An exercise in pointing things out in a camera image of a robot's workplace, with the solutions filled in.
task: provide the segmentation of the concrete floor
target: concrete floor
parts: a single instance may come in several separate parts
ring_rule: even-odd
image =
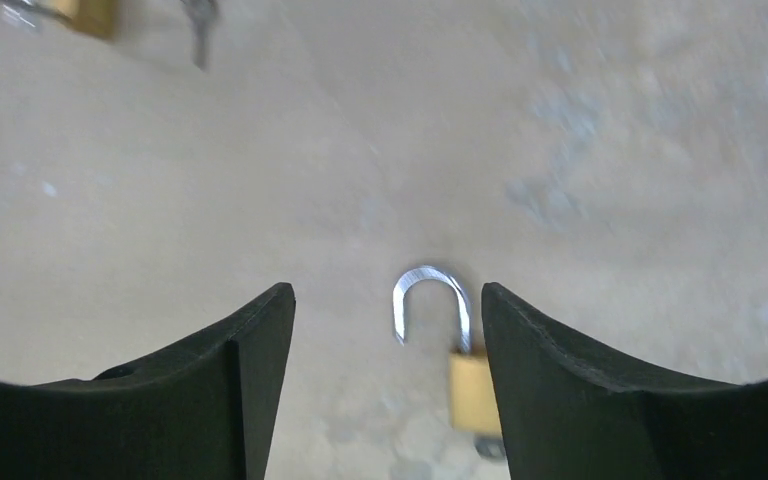
[[[276,281],[270,479],[507,478],[446,419],[440,262],[670,368],[768,377],[768,0],[175,0],[0,18],[0,380],[91,378]]]

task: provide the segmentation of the key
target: key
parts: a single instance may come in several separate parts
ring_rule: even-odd
[[[190,22],[193,24],[195,45],[193,63],[202,70],[207,69],[208,42],[210,30],[218,16],[216,0],[181,0]]]

